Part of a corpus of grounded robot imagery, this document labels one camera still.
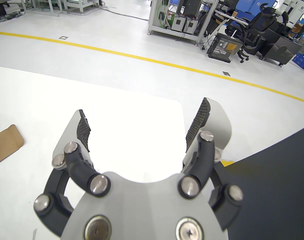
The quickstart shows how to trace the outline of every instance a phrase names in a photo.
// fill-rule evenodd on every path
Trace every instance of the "yellow floor line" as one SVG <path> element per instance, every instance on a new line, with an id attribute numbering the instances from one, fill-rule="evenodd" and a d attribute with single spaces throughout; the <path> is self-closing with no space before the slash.
<path id="1" fill-rule="evenodd" d="M 44 37 L 39 37 L 39 36 L 17 34 L 17 33 L 6 33 L 6 32 L 0 32 L 0 35 L 53 42 L 53 43 L 58 43 L 58 44 L 63 44 L 63 45 L 81 47 L 81 48 L 91 49 L 91 50 L 95 50 L 95 51 L 110 53 L 110 54 L 119 55 L 119 56 L 128 57 L 128 58 L 133 58 L 133 59 L 137 59 L 137 60 L 157 63 L 157 64 L 161 64 L 161 65 L 165 65 L 165 66 L 170 66 L 170 67 L 173 67 L 173 68 L 178 68 L 178 69 L 182 69 L 182 70 L 186 70 L 186 71 L 197 72 L 197 73 L 200 73 L 200 74 L 204 74 L 204 75 L 208 75 L 208 76 L 212 76 L 212 77 L 216 77 L 216 78 L 245 84 L 245 85 L 248 85 L 248 86 L 256 87 L 256 88 L 263 89 L 263 90 L 266 90 L 266 91 L 269 91 L 269 92 L 273 92 L 273 93 L 276 93 L 276 94 L 279 94 L 279 95 L 283 95 L 283 96 L 286 96 L 286 97 L 289 97 L 289 98 L 292 98 L 292 99 L 295 99 L 295 100 L 298 100 L 298 101 L 304 103 L 304 99 L 301 99 L 301 98 L 293 96 L 293 95 L 289 95 L 287 93 L 284 93 L 284 92 L 281 92 L 281 91 L 278 91 L 278 90 L 275 90 L 275 89 L 271 89 L 271 88 L 268 88 L 268 87 L 264 87 L 264 86 L 261 86 L 261 85 L 258 85 L 258 84 L 251 83 L 251 82 L 242 81 L 242 80 L 238 80 L 238 79 L 233 79 L 231 77 L 218 75 L 218 74 L 215 74 L 215 73 L 211 73 L 211 72 L 207 72 L 207 71 L 203 71 L 203 70 L 199 70 L 199 69 L 195 69 L 195 68 L 176 65 L 176 64 L 172 64 L 172 63 L 169 63 L 169 62 L 164 62 L 164 61 L 160 61 L 160 60 L 156 60 L 156 59 L 152 59 L 152 58 L 148 58 L 148 57 L 140 57 L 140 56 L 127 54 L 127 53 L 122 53 L 122 52 L 118 52 L 118 51 L 114 51 L 114 50 L 92 47 L 92 46 L 72 43 L 72 42 L 68 42 L 68 41 L 64 41 L 64 40 L 50 39 L 50 38 L 44 38 Z"/>

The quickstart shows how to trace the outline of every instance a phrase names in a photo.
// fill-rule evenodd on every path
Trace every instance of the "black mesh chair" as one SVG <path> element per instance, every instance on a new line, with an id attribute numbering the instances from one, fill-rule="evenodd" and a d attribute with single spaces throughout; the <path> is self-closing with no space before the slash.
<path id="1" fill-rule="evenodd" d="M 300 31 L 297 32 L 297 33 L 294 33 L 294 32 L 290 32 L 290 34 L 293 34 L 294 36 L 292 37 L 293 39 L 295 38 L 299 38 L 302 36 L 302 34 L 304 33 L 304 25 L 300 28 Z"/>
<path id="2" fill-rule="evenodd" d="M 243 42 L 243 46 L 238 52 L 241 63 L 244 62 L 244 57 L 246 58 L 246 61 L 249 60 L 249 56 L 245 55 L 243 50 L 252 50 L 257 48 L 263 40 L 262 35 L 264 32 L 277 21 L 274 12 L 275 9 L 272 7 L 265 7 L 251 21 L 247 21 L 248 26 L 244 26 L 241 23 L 236 22 L 238 25 L 231 24 L 226 28 L 225 33 L 228 36 L 232 36 L 232 34 L 235 33 L 234 37 Z"/>

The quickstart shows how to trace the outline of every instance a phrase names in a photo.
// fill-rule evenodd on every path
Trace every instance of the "black bracket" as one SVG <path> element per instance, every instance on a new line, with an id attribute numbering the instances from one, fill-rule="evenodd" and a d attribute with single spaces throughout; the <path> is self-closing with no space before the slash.
<path id="1" fill-rule="evenodd" d="M 105 196 L 110 188 L 111 181 L 108 177 L 107 188 L 103 193 L 95 194 L 90 190 L 90 184 L 93 178 L 95 178 L 98 173 L 93 166 L 87 163 L 82 156 L 80 145 L 78 145 L 77 149 L 72 153 L 64 153 L 64 158 L 67 166 L 67 170 L 71 179 L 83 190 L 87 193 L 95 196 L 95 197 L 103 197 Z"/>
<path id="2" fill-rule="evenodd" d="M 235 201 L 230 197 L 231 178 L 221 162 L 214 165 L 210 178 L 215 189 L 211 193 L 209 205 L 223 231 L 238 215 L 242 201 Z"/>
<path id="3" fill-rule="evenodd" d="M 199 191 L 201 191 L 206 185 L 213 170 L 215 146 L 213 140 L 211 142 L 207 142 L 199 136 L 197 138 L 199 140 L 198 151 L 193 153 L 189 165 L 184 170 L 184 174 L 186 174 L 186 176 L 193 177 L 199 183 Z M 189 197 L 181 190 L 182 179 L 179 181 L 178 186 L 180 194 L 186 199 L 196 197 L 197 195 Z"/>
<path id="4" fill-rule="evenodd" d="M 43 193 L 50 199 L 49 206 L 43 211 L 35 211 L 42 223 L 58 237 L 61 237 L 73 212 L 73 207 L 64 196 L 69 177 L 67 169 L 53 169 Z"/>

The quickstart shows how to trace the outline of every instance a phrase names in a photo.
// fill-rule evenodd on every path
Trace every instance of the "metal bolt head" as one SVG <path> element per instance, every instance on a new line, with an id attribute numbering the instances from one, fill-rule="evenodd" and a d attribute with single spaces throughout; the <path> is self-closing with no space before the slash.
<path id="1" fill-rule="evenodd" d="M 242 201 L 243 200 L 243 192 L 237 185 L 232 185 L 229 188 L 229 195 L 235 201 Z"/>
<path id="2" fill-rule="evenodd" d="M 45 194 L 41 194 L 34 201 L 34 210 L 37 212 L 44 211 L 49 206 L 49 203 L 50 198 Z"/>
<path id="3" fill-rule="evenodd" d="M 101 194 L 103 193 L 108 185 L 108 179 L 107 177 L 105 177 L 104 175 L 97 175 L 95 176 L 90 184 L 90 190 L 91 192 L 93 192 L 94 194 Z"/>
<path id="4" fill-rule="evenodd" d="M 214 150 L 214 163 L 218 163 L 221 159 L 221 153 L 215 148 Z"/>
<path id="5" fill-rule="evenodd" d="M 177 240 L 201 240 L 203 239 L 203 231 L 199 223 L 186 217 L 181 219 L 176 226 Z"/>
<path id="6" fill-rule="evenodd" d="M 52 166 L 58 168 L 65 163 L 64 154 L 58 154 L 52 159 Z"/>
<path id="7" fill-rule="evenodd" d="M 213 134 L 208 130 L 202 131 L 200 137 L 207 142 L 212 142 L 214 139 Z"/>
<path id="8" fill-rule="evenodd" d="M 109 240 L 111 231 L 110 221 L 105 216 L 98 215 L 87 223 L 84 237 L 86 240 Z"/>
<path id="9" fill-rule="evenodd" d="M 74 152 L 77 149 L 77 143 L 76 142 L 69 142 L 64 147 L 64 152 L 67 154 L 70 154 Z"/>
<path id="10" fill-rule="evenodd" d="M 190 197 L 196 196 L 200 191 L 198 182 L 189 176 L 186 176 L 181 180 L 181 189 L 185 195 Z"/>

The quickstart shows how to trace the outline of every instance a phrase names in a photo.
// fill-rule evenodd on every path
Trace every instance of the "black box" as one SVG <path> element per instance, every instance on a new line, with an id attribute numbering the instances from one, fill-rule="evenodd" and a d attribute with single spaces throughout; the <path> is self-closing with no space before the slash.
<path id="1" fill-rule="evenodd" d="M 242 45 L 243 43 L 239 39 L 218 33 L 207 53 L 212 59 L 230 63 Z"/>

